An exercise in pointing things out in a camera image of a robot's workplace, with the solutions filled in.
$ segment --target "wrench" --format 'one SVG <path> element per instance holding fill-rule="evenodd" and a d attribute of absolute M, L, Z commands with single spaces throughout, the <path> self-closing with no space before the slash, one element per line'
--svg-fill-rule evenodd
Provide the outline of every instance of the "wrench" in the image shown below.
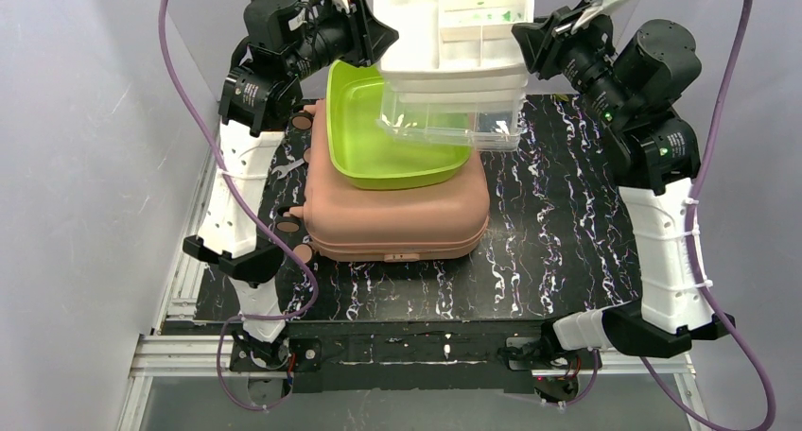
<path fill-rule="evenodd" d="M 281 180 L 285 179 L 289 175 L 290 171 L 292 171 L 293 169 L 296 169 L 298 167 L 303 166 L 305 163 L 306 163 L 305 159 L 299 159 L 299 160 L 296 160 L 295 162 L 293 162 L 291 164 L 285 164 L 285 165 L 282 165 L 282 166 L 276 166 L 275 168 L 273 168 L 272 172 L 273 173 L 278 173 L 278 176 L 276 176 L 276 179 L 278 181 L 281 181 Z"/>

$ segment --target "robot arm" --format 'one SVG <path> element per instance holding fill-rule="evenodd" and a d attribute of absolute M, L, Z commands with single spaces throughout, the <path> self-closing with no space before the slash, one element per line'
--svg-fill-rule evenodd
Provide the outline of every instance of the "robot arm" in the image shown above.
<path fill-rule="evenodd" d="M 542 360 L 585 348 L 669 358 L 694 339 L 726 335 L 699 291 L 710 284 L 693 279 L 684 233 L 700 156 L 696 134 L 672 104 L 701 73 L 696 43 L 682 26 L 652 20 L 616 57 L 605 12 L 621 1 L 584 0 L 513 27 L 530 73 L 565 76 L 601 121 L 643 283 L 640 300 L 547 322 L 534 355 Z"/>
<path fill-rule="evenodd" d="M 243 314 L 280 315 L 272 279 L 284 253 L 257 237 L 224 175 L 258 209 L 272 158 L 300 106 L 301 81 L 335 60 L 373 65 L 398 33 L 378 22 L 365 0 L 251 0 L 244 20 L 248 37 L 232 55 L 219 105 L 227 170 L 218 169 L 206 216 L 198 234 L 184 239 L 183 251 L 218 265 L 234 285 Z M 268 343 L 283 327 L 282 320 L 244 324 L 246 333 Z"/>

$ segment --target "green plastic tray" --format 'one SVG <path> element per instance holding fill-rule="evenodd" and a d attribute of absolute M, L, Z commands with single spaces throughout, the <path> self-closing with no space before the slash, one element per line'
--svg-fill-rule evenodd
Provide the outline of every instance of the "green plastic tray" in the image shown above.
<path fill-rule="evenodd" d="M 355 187 L 401 190 L 448 181 L 471 148 L 398 141 L 377 124 L 384 79 L 374 67 L 336 61 L 329 70 L 326 126 L 331 162 Z"/>

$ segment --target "zip tie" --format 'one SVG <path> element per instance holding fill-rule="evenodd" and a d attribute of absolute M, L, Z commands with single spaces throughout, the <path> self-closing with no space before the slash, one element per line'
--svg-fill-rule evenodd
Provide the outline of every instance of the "zip tie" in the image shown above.
<path fill-rule="evenodd" d="M 703 282 L 694 284 L 693 287 L 690 287 L 689 289 L 702 289 L 703 287 L 708 289 L 713 287 L 713 281 L 707 278 L 707 276 L 705 276 L 705 280 Z"/>
<path fill-rule="evenodd" d="M 701 232 L 699 231 L 699 227 L 697 226 L 693 231 L 688 231 L 685 233 L 675 233 L 671 235 L 653 235 L 653 234 L 642 233 L 640 231 L 632 231 L 632 234 L 635 236 L 646 237 L 647 239 L 652 239 L 657 241 L 667 241 L 667 240 L 682 239 L 684 237 L 688 237 L 689 235 L 699 236 Z"/>
<path fill-rule="evenodd" d="M 262 181 L 270 177 L 270 174 L 257 174 L 253 176 L 247 176 L 244 174 L 237 174 L 237 173 L 232 173 L 230 171 L 222 171 L 222 170 L 220 170 L 219 173 L 234 179 L 242 179 L 244 181 Z"/>

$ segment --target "glass panel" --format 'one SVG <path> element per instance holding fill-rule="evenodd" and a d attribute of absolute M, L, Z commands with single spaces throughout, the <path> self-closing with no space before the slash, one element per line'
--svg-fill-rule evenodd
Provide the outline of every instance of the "glass panel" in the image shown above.
<path fill-rule="evenodd" d="M 673 376 L 664 377 L 676 388 Z M 243 401 L 260 404 L 279 383 L 228 379 Z M 204 430 L 434 430 L 532 431 L 690 429 L 685 414 L 649 375 L 603 375 L 594 391 L 565 413 L 533 404 L 532 396 L 495 390 L 344 391 L 294 395 L 270 414 L 239 409 L 215 378 L 156 378 L 142 429 Z"/>

